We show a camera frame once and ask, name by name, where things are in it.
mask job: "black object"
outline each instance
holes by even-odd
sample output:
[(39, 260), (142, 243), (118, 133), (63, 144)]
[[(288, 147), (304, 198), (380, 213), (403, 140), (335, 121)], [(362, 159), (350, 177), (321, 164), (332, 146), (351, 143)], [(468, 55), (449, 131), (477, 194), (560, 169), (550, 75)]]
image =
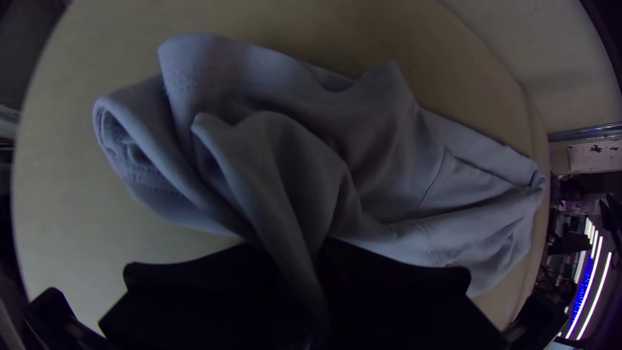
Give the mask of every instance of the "black object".
[(30, 331), (45, 350), (117, 350), (106, 339), (81, 324), (65, 296), (49, 288), (26, 308)]
[(578, 251), (590, 250), (592, 245), (586, 235), (564, 235), (555, 239), (553, 245), (547, 249), (548, 255), (572, 254)]
[(511, 341), (511, 350), (541, 350), (567, 321), (568, 315), (562, 307), (535, 292), (527, 298), (514, 323), (503, 333)]
[(50, 350), (507, 347), (465, 296), (464, 268), (410, 266), (327, 239), (316, 271), (330, 329), (315, 323), (272, 260), (249, 244), (181, 264), (129, 264), (128, 292), (100, 321), (107, 340), (92, 337), (58, 291), (33, 302), (29, 325)]

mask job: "white paper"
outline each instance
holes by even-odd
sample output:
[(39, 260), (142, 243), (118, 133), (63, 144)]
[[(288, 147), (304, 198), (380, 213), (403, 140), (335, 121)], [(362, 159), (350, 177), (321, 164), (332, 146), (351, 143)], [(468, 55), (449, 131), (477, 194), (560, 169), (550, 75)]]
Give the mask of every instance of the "white paper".
[(602, 172), (622, 169), (622, 140), (568, 146), (572, 172)]

